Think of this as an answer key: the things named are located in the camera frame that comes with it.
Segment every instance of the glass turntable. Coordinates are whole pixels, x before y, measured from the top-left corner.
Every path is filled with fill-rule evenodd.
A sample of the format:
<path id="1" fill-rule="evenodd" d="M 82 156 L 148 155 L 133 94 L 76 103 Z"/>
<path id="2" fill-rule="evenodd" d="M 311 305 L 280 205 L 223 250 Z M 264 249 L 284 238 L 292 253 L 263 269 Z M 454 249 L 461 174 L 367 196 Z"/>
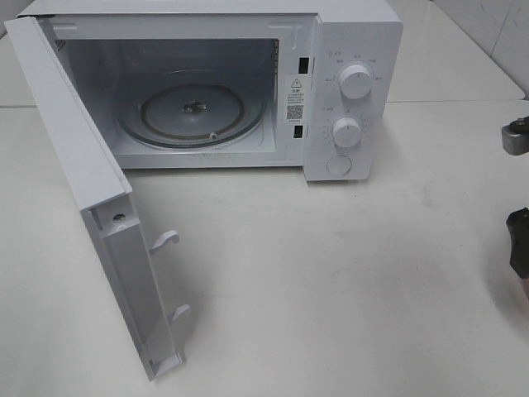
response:
<path id="1" fill-rule="evenodd" d="M 133 74 L 117 90 L 116 115 L 125 132 L 149 145 L 211 146 L 259 123 L 265 91 L 255 76 L 219 70 Z"/>

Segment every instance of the microwave door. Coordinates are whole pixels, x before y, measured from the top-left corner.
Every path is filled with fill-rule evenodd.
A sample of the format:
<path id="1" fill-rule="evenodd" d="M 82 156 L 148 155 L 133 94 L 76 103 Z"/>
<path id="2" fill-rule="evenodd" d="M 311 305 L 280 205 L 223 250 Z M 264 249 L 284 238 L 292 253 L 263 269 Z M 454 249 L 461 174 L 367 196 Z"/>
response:
<path id="1" fill-rule="evenodd" d="M 61 46 L 46 19 L 6 23 L 21 67 L 59 157 L 88 234 L 150 379 L 181 363 L 172 327 L 188 305 L 166 310 L 150 256 L 176 232 L 148 247 L 132 189 L 76 92 Z"/>

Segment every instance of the white knob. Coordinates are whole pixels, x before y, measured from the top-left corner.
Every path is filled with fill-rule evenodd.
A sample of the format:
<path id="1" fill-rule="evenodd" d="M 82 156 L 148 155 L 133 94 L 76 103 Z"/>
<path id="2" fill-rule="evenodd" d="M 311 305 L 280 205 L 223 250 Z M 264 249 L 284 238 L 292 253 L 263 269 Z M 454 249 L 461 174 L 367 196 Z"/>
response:
<path id="1" fill-rule="evenodd" d="M 353 147 L 362 139 L 362 129 L 354 118 L 341 118 L 332 128 L 334 143 L 339 147 Z"/>
<path id="2" fill-rule="evenodd" d="M 373 71 L 364 63 L 347 66 L 340 73 L 341 92 L 349 99 L 360 99 L 371 91 Z"/>

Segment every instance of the sticker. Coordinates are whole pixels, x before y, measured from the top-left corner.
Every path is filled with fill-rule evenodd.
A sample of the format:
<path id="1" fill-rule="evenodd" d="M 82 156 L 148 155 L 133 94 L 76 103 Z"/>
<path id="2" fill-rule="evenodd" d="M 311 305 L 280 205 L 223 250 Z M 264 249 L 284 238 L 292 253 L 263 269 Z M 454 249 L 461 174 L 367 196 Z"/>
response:
<path id="1" fill-rule="evenodd" d="M 310 89 L 310 79 L 305 74 L 291 74 L 285 77 L 285 112 L 286 122 L 303 124 L 305 112 L 305 93 Z"/>

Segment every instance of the white microwave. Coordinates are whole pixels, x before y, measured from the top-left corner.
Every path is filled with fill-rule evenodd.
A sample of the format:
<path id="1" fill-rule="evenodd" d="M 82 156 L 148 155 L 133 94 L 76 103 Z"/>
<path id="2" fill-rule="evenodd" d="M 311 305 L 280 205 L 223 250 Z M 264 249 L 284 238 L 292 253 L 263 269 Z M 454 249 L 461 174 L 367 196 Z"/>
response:
<path id="1" fill-rule="evenodd" d="M 182 362 L 122 169 L 365 179 L 402 23 L 384 0 L 35 0 L 6 22 L 150 379 Z"/>

